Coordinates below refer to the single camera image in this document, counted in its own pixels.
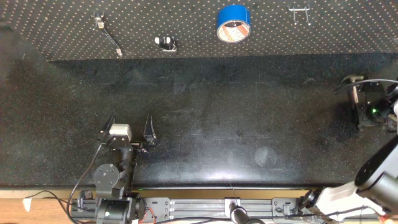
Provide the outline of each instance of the blue tape roll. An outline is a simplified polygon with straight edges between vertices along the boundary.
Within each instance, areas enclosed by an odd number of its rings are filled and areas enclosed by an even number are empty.
[[[218,13],[217,36],[222,41],[237,43],[249,36],[250,12],[244,6],[227,6]]]

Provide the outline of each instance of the black tabletop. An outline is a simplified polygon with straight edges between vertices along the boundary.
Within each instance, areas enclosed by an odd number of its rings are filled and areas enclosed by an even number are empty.
[[[136,189],[338,185],[394,135],[358,133],[333,89],[350,73],[394,78],[396,54],[50,63],[23,42],[4,49],[4,189],[70,188],[112,112],[137,140],[150,113],[160,139],[137,157]],[[103,150],[96,165],[112,157]]]

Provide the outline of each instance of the black pegboard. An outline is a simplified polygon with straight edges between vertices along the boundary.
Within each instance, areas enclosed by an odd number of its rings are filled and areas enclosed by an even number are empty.
[[[216,36],[218,11],[231,4],[251,12],[251,35],[238,44]],[[7,0],[2,5],[2,19],[47,60],[117,58],[108,39],[93,30],[96,11],[104,12],[123,58],[398,52],[398,3],[387,0]],[[296,13],[295,25],[289,6],[309,6],[311,25],[304,12]],[[175,37],[176,54],[156,47],[155,37],[163,35]]]

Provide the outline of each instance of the small black and white object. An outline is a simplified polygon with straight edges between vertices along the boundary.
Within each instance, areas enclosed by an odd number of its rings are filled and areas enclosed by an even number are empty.
[[[176,52],[177,46],[175,45],[174,37],[155,37],[155,43],[158,48],[162,49],[163,52]]]

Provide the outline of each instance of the black work surface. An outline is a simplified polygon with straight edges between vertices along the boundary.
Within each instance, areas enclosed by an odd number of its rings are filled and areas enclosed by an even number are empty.
[[[136,140],[151,113],[160,139],[138,155],[136,189],[342,184],[394,135],[358,134],[348,96],[332,91],[350,73],[396,78],[396,54],[49,63],[12,33],[1,38],[11,43],[0,55],[4,189],[70,188],[112,112]]]

